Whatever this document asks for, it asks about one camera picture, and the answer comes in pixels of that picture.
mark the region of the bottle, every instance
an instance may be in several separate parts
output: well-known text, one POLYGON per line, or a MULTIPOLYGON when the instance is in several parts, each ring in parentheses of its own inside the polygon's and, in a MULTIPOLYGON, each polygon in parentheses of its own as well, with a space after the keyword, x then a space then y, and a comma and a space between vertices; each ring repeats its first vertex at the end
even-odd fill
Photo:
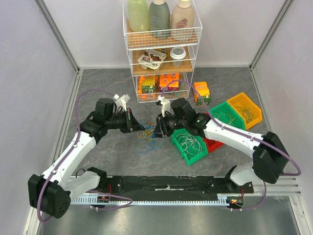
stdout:
MULTIPOLYGON (((195 23, 195 10, 191 0, 179 0, 172 13, 172 29, 192 28, 195 23)), ((178 41, 188 41, 193 35, 192 29, 173 30, 172 38, 178 41)))
POLYGON ((128 0, 129 24, 134 32, 149 31, 149 10, 146 0, 128 0))
MULTIPOLYGON (((170 29, 170 8, 166 0, 153 0, 149 7, 150 30, 167 30, 170 29)), ((169 31, 155 32, 153 36, 157 38, 167 38, 169 31)))

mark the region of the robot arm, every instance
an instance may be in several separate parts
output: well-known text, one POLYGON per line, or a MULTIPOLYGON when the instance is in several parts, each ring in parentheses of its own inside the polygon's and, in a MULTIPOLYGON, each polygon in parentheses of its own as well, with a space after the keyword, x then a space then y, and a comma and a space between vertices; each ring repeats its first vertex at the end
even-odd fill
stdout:
POLYGON ((130 108, 126 108, 128 95, 111 99, 101 98, 96 103, 95 111, 80 124, 80 138, 76 145, 78 133, 66 150, 41 176, 32 175, 28 180, 30 205, 37 208, 39 194, 46 180, 49 179, 42 200, 41 211, 55 217, 62 217, 68 210, 70 202, 84 192, 100 187, 106 188, 106 172, 95 167, 89 168, 82 176, 70 180, 71 175, 82 159, 99 143, 110 129, 120 129, 122 133, 144 130, 133 117, 130 108), (59 168, 55 170, 61 160, 68 154, 59 168))
POLYGON ((287 153, 276 134, 272 132, 268 132, 264 136, 254 134, 218 121, 222 126, 221 128, 208 114, 197 114, 184 98, 173 101, 171 107, 174 111, 174 115, 170 113, 163 115, 162 113, 156 118, 157 125, 155 135, 157 137, 168 137, 171 136, 175 130, 185 128, 194 136, 201 136, 203 138, 223 142, 252 158, 251 162, 242 166, 234 166, 228 172, 226 177, 228 177, 233 184, 231 187, 236 188, 256 179, 275 184, 278 177, 283 173, 283 169, 288 162, 285 157, 252 138, 249 139, 241 136, 226 130, 224 127, 230 127, 237 132, 249 134, 287 153))

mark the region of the white bottle cap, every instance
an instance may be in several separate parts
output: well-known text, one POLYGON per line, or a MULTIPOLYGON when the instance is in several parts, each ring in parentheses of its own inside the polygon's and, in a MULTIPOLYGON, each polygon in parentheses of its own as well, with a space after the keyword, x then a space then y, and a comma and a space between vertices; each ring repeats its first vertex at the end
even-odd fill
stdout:
POLYGON ((153 0, 153 3, 155 5, 162 5, 166 3, 166 0, 153 0))
POLYGON ((188 8, 191 6, 191 0, 178 0, 178 6, 181 8, 188 8))
POLYGON ((174 47, 171 49, 170 56, 174 60, 182 60, 186 56, 186 51, 183 47, 174 47))

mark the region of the yellow bin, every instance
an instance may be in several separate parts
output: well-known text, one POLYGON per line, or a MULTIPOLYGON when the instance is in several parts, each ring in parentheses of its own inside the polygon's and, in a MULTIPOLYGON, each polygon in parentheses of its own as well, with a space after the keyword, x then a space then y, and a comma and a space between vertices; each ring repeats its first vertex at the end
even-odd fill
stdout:
POLYGON ((227 102, 244 120, 246 130, 262 121, 262 110, 244 92, 228 99, 227 102))

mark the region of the white wall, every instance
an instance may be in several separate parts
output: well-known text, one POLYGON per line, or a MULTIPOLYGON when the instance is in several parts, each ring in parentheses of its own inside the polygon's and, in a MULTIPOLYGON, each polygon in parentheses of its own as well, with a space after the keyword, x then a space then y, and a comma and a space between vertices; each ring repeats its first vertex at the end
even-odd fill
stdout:
MULTIPOLYGON (((173 10, 178 1, 167 2, 173 10)), ((203 24, 197 66, 249 65, 283 2, 195 0, 203 24)), ((128 66, 122 21, 127 0, 45 3, 80 67, 128 66)))
POLYGON ((0 3, 0 230, 22 234, 27 181, 52 161, 75 72, 33 0, 0 3))
POLYGON ((313 1, 295 0, 255 68, 273 131, 303 173, 299 186, 313 219, 313 1))

